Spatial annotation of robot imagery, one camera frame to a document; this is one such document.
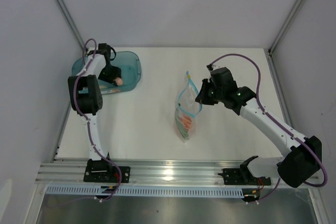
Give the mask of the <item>clear zip top bag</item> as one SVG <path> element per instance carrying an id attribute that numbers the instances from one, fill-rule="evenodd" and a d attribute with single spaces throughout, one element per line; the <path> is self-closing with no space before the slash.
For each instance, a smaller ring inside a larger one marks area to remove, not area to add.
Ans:
<path id="1" fill-rule="evenodd" d="M 195 133 L 197 115 L 202 110 L 202 105 L 195 101 L 195 98 L 197 97 L 198 94 L 199 94 L 198 88 L 194 84 L 189 71 L 187 71 L 184 78 L 183 89 L 179 92 L 179 94 L 175 99 L 175 111 L 174 111 L 176 132 L 183 143 L 188 142 Z M 190 117 L 193 118 L 193 127 L 188 131 L 189 139 L 183 139 L 178 130 L 178 128 L 183 127 L 180 121 L 178 120 L 178 116 L 181 116 L 182 114 L 189 115 Z"/>

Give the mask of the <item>green toy pepper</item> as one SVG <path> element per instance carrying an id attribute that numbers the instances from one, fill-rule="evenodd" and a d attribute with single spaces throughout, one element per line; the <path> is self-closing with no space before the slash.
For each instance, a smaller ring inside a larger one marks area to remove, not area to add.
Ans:
<path id="1" fill-rule="evenodd" d="M 182 127 L 182 128 L 178 128 L 178 131 L 183 139 L 189 139 L 188 129 Z"/>

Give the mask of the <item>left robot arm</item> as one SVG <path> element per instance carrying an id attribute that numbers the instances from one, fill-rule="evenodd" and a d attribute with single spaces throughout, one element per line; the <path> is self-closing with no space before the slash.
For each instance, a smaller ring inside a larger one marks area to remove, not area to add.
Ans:
<path id="1" fill-rule="evenodd" d="M 83 68 L 78 74 L 68 78 L 71 107 L 81 117 L 89 141 L 90 154 L 85 181 L 122 181 L 120 167 L 111 161 L 109 151 L 103 147 L 98 125 L 98 112 L 103 107 L 98 81 L 102 80 L 117 87 L 123 84 L 121 69 L 110 63 L 111 54 L 117 53 L 106 43 L 95 43 L 92 51 L 84 48 Z"/>

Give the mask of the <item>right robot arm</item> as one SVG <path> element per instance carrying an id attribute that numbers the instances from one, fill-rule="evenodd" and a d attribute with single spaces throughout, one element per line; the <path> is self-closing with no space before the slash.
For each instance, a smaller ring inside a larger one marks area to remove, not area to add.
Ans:
<path id="1" fill-rule="evenodd" d="M 242 163 L 240 179 L 251 184 L 258 177 L 282 179 L 288 186 L 297 188 L 322 169 L 322 143 L 316 137 L 306 137 L 289 125 L 278 121 L 259 101 L 249 87 L 238 87 L 226 67 L 210 68 L 210 77 L 203 79 L 195 101 L 203 105 L 222 103 L 225 108 L 259 129 L 281 153 L 280 157 L 254 156 Z"/>

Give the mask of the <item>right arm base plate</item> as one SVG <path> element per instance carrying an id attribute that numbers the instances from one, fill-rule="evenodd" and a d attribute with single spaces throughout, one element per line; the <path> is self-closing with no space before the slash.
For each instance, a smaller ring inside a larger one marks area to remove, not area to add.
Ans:
<path id="1" fill-rule="evenodd" d="M 223 168 L 222 171 L 218 173 L 218 176 L 223 178 L 225 185 L 244 185 L 244 186 L 271 185 L 270 178 L 254 177 L 249 170 L 242 168 Z"/>

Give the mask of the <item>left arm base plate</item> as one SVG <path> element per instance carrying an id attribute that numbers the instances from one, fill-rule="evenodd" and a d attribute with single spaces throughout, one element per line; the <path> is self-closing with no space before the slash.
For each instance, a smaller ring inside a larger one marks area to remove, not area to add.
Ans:
<path id="1" fill-rule="evenodd" d="M 128 183 L 131 167 L 119 166 L 119 170 L 102 159 L 99 161 L 89 159 L 83 181 L 86 183 L 118 183 L 121 179 L 121 183 Z"/>

